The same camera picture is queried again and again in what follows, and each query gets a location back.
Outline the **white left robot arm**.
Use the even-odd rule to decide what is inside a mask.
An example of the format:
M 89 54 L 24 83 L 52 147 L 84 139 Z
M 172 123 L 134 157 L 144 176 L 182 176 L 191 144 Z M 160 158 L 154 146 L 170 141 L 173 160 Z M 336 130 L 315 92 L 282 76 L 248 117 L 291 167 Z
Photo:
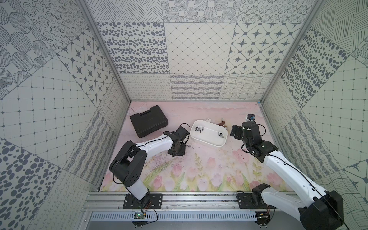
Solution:
M 141 143 L 127 141 L 110 163 L 109 171 L 135 199 L 144 201 L 149 197 L 149 189 L 140 177 L 146 161 L 162 152 L 172 157 L 184 156 L 189 137 L 190 131 L 180 126 L 153 140 Z

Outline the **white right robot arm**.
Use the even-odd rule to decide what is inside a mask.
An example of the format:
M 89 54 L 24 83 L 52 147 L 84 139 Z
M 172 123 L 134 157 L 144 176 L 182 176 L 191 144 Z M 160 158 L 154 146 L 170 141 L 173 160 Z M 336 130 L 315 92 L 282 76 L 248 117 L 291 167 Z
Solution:
M 230 135 L 242 141 L 241 150 L 272 169 L 298 195 L 278 192 L 262 183 L 252 189 L 253 206 L 274 208 L 298 220 L 306 230 L 336 230 L 345 225 L 344 201 L 336 191 L 327 191 L 295 167 L 272 142 L 262 139 L 255 115 L 241 126 L 233 125 Z

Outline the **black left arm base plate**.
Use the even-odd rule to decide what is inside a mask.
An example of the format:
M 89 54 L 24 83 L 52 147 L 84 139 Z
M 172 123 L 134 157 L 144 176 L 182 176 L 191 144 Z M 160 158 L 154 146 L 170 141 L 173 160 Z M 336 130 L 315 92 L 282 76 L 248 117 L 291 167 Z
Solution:
M 125 196 L 123 209 L 161 209 L 163 194 L 148 193 L 141 200 L 135 198 L 131 193 Z

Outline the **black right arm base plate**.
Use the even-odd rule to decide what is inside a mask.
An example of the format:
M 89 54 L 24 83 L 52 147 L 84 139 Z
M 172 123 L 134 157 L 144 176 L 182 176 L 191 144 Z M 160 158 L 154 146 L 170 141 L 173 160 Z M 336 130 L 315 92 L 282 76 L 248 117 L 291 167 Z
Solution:
M 239 191 L 235 194 L 235 197 L 238 201 L 239 209 L 275 209 L 275 207 L 268 206 L 266 204 L 256 204 L 256 202 L 253 201 L 252 194 L 250 193 L 242 193 Z

